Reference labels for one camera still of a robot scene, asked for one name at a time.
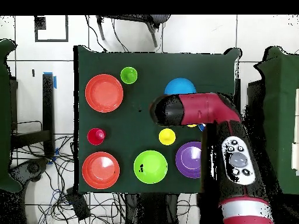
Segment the dark green table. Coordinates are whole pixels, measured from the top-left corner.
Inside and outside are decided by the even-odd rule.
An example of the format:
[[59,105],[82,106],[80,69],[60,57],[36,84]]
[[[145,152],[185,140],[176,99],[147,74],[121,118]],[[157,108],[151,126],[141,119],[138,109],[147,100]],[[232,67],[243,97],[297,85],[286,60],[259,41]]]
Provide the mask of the dark green table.
[[[159,142],[163,128],[154,124],[149,113],[150,103],[164,93],[168,82],[183,77],[191,80],[197,92],[234,94],[234,64],[240,50],[230,49],[224,54],[156,54],[156,53],[98,53],[78,46],[79,69],[79,192],[118,193],[197,193],[200,179],[183,176],[176,168],[176,151],[186,142],[201,141],[198,127],[174,127],[176,141],[170,146]],[[134,67],[138,79],[124,84],[120,71]],[[121,105],[110,113],[99,113],[85,100],[85,87],[98,74],[109,74],[122,84],[124,97]],[[91,128],[103,128],[105,141],[91,145],[87,133]],[[136,178],[133,163],[145,150],[161,152],[168,161],[168,172],[157,184],[144,184]],[[84,160],[92,153],[104,151],[113,155],[120,165],[118,181],[110,188],[97,190],[87,185],[82,177]]]

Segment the white tile floor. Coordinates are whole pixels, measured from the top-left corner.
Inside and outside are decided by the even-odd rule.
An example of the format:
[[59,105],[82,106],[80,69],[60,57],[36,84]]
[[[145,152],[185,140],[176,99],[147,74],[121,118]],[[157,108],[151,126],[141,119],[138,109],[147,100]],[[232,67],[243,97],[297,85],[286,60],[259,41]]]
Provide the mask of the white tile floor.
[[[63,16],[46,16],[47,29],[39,31],[39,37],[44,39],[63,39],[65,26]],[[105,19],[103,32],[106,40],[102,41],[95,16],[90,16],[90,26],[95,29],[99,42],[109,51],[123,51],[116,40],[110,19]],[[0,39],[16,41],[16,51],[7,57],[7,63],[12,76],[19,81],[18,88],[18,121],[42,121],[42,87],[43,72],[52,72],[57,77],[57,88],[54,89],[55,101],[55,138],[62,135],[71,136],[74,131],[73,113],[73,46],[85,45],[94,51],[102,51],[96,41],[93,30],[89,29],[84,16],[68,17],[68,42],[38,42],[34,41],[33,16],[0,16]],[[116,33],[129,51],[156,51],[151,35],[144,23],[115,21]],[[158,46],[162,28],[156,32]],[[223,53],[225,50],[238,47],[242,50],[239,63],[239,78],[241,79],[241,107],[247,103],[246,88],[249,82],[260,79],[259,72],[253,67],[261,61],[264,51],[269,46],[282,46],[288,53],[299,49],[299,17],[295,15],[172,15],[164,28],[164,52],[167,53]],[[19,131],[39,130],[39,124],[19,125]],[[71,155],[69,145],[63,153]],[[28,155],[18,152],[18,158],[28,158]],[[69,163],[68,170],[74,165]],[[51,177],[52,186],[58,188],[57,171],[53,165],[47,165],[46,172]],[[64,172],[66,188],[72,186],[74,175],[71,171]],[[26,214],[28,224],[37,224],[41,213],[38,205],[48,207],[53,191],[49,178],[43,174],[37,183],[30,183],[26,194]],[[112,197],[111,194],[95,194],[102,202]],[[189,200],[189,194],[181,194],[179,200]],[[98,204],[94,196],[88,195],[90,208]],[[92,210],[95,215],[110,215],[111,203]],[[189,214],[179,217],[180,224],[199,224],[199,210],[195,194],[190,199]],[[184,201],[178,206],[178,214],[186,212]],[[90,218],[87,223],[104,224],[100,219]]]

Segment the chair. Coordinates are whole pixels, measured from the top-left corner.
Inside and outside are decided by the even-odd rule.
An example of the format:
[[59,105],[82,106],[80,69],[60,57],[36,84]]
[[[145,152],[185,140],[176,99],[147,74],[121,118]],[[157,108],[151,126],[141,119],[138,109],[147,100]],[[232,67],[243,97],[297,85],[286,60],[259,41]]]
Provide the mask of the chair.
[[166,22],[169,19],[170,15],[96,15],[96,21],[99,26],[100,36],[102,40],[105,40],[102,22],[104,18],[118,19],[118,20],[132,20],[134,22],[144,22],[149,32],[152,35],[152,40],[154,46],[158,47],[157,40],[155,37],[156,29],[159,28],[161,23]]

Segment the lime green cup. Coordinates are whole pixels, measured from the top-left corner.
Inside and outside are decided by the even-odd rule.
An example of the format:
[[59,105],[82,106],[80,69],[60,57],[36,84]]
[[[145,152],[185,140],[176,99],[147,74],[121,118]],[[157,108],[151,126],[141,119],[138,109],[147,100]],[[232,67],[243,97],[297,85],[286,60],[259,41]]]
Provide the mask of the lime green cup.
[[155,184],[163,180],[167,174],[167,161],[157,151],[143,151],[134,161],[134,173],[141,182]]
[[120,72],[121,80],[126,84],[132,84],[137,80],[137,71],[133,67],[125,67]]

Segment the small yellow cup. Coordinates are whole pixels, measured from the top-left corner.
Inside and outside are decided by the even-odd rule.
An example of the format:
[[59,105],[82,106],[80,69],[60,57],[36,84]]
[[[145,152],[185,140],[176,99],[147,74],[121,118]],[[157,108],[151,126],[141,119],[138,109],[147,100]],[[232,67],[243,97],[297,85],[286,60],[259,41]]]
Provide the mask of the small yellow cup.
[[175,132],[169,128],[163,129],[159,133],[159,141],[164,145],[173,144],[175,142]]

